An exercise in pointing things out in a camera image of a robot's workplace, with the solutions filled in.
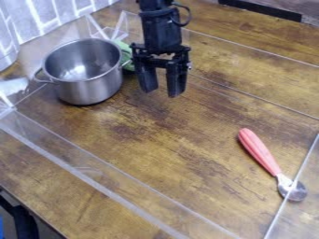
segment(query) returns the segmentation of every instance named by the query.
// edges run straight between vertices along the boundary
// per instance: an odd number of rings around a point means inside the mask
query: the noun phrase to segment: stainless steel pot
[[[49,80],[37,77],[42,70]],[[121,89],[122,50],[102,39],[75,40],[49,54],[34,79],[57,84],[63,101],[74,105],[97,104]]]

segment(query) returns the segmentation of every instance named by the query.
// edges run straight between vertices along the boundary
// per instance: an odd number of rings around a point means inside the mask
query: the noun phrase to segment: pot handle
[[[43,80],[43,79],[41,79],[41,78],[38,78],[37,77],[37,75],[41,73],[43,71],[43,68],[41,68],[37,72],[35,72],[35,74],[34,74],[34,76],[33,76],[33,80],[34,81],[37,81],[37,82],[39,82],[39,83],[51,83],[51,84],[57,84],[57,82],[54,82],[54,80]]]

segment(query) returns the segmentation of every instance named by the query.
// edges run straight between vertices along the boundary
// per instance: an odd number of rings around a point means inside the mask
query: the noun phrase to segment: pot rim
[[[99,74],[98,76],[95,77],[91,77],[91,78],[86,78],[86,79],[78,79],[78,80],[67,80],[67,79],[62,79],[62,78],[57,78],[49,71],[47,71],[47,68],[46,68],[46,63],[47,63],[47,58],[51,56],[51,54],[58,50],[58,49],[62,49],[63,47],[66,47],[67,45],[71,45],[77,42],[83,42],[83,41],[102,41],[105,43],[109,43],[111,44],[114,47],[117,47],[119,53],[121,53],[121,57],[119,57],[119,60],[118,62],[115,63],[115,65],[113,66],[111,69],[109,69],[105,73]],[[59,46],[58,48],[55,48],[50,54],[47,55],[47,57],[45,58],[43,60],[43,71],[46,73],[46,75],[54,80],[54,81],[63,81],[63,82],[70,82],[70,83],[77,83],[77,82],[86,82],[86,81],[90,81],[90,80],[94,80],[97,78],[101,78],[103,76],[106,76],[115,68],[119,68],[119,64],[122,63],[122,48],[118,46],[117,43],[114,43],[111,40],[105,40],[105,39],[99,39],[99,38],[82,38],[82,39],[77,39],[77,40],[73,40],[67,43],[65,43],[62,46]]]

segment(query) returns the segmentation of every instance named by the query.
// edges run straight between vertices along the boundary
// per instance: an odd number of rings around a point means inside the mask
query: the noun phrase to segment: black cable
[[[181,23],[181,22],[178,22],[174,18],[171,18],[173,22],[174,22],[178,26],[183,27],[183,26],[186,26],[186,25],[190,23],[190,21],[191,21],[191,19],[193,19],[191,9],[190,9],[187,6],[185,6],[185,5],[182,5],[181,3],[178,3],[178,2],[173,2],[173,5],[177,6],[177,7],[185,8],[185,9],[187,10],[187,12],[189,12],[189,18],[187,18],[187,21],[186,21],[185,23]]]

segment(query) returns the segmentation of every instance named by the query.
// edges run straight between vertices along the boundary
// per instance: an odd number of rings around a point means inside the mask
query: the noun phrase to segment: red spoon
[[[272,175],[277,177],[281,195],[286,197],[288,194],[290,194],[290,201],[304,201],[308,196],[305,185],[301,182],[293,183],[293,181],[284,175],[276,158],[256,133],[249,129],[242,129],[240,131],[238,137],[254,158],[264,165],[265,169],[272,173]]]

